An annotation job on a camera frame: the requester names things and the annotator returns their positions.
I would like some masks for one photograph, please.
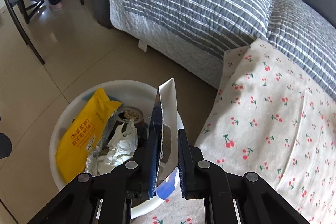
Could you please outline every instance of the tiled floor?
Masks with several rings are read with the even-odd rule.
[[[13,152],[0,160],[0,197],[19,223],[26,223],[57,193],[49,169],[50,136],[62,111],[81,92],[118,79],[157,88],[174,77],[190,142],[196,140],[216,95],[214,88],[159,52],[140,50],[134,37],[97,24],[90,0],[84,6],[79,0],[63,3],[60,12],[42,9],[25,25],[45,66],[25,45],[8,12],[1,15],[0,132],[11,138]]]

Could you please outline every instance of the can lid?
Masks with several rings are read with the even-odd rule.
[[[134,124],[141,122],[143,120],[142,111],[132,106],[118,108],[117,121],[129,123],[132,118],[134,119]]]

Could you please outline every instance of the cherry print cloth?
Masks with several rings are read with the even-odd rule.
[[[336,222],[336,103],[267,42],[225,52],[214,107],[196,146],[226,172],[261,175],[309,222]],[[176,190],[134,223],[204,224],[200,201],[181,196]]]

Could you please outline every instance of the gray sofa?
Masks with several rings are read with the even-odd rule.
[[[93,7],[101,25],[113,22],[214,87],[224,51],[262,38],[335,100],[336,0],[304,1],[94,0]]]

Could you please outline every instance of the yellow wrapper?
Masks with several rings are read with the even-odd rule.
[[[66,183],[85,169],[88,154],[101,139],[107,120],[121,105],[98,88],[59,142],[56,164]]]

